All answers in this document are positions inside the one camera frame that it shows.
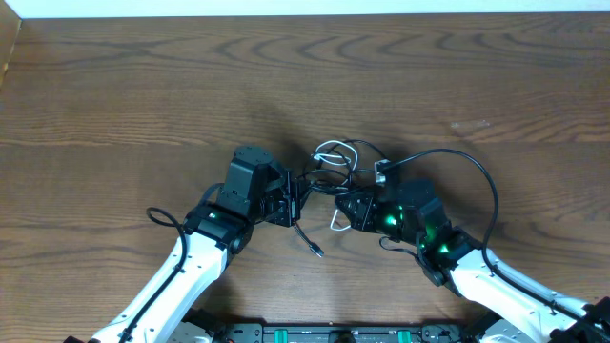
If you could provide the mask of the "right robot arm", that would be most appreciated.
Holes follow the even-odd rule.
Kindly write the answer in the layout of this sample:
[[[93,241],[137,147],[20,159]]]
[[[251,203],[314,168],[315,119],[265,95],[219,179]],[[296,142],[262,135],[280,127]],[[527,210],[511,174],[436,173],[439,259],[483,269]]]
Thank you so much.
[[[487,314],[466,342],[606,342],[609,300],[590,304],[557,293],[516,271],[445,215],[433,184],[407,181],[339,195],[335,205],[352,229],[414,246],[431,282],[478,303]]]

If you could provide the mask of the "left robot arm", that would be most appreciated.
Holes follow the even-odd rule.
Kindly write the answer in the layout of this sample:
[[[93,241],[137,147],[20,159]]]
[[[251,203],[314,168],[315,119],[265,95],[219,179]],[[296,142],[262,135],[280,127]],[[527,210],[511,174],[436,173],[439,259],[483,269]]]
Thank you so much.
[[[307,196],[305,182],[269,151],[242,146],[234,151],[225,181],[206,191],[183,221],[148,208],[153,222],[177,228],[174,248],[131,304],[92,341],[212,341],[213,332],[189,320],[194,302],[249,243],[255,225],[296,226]]]

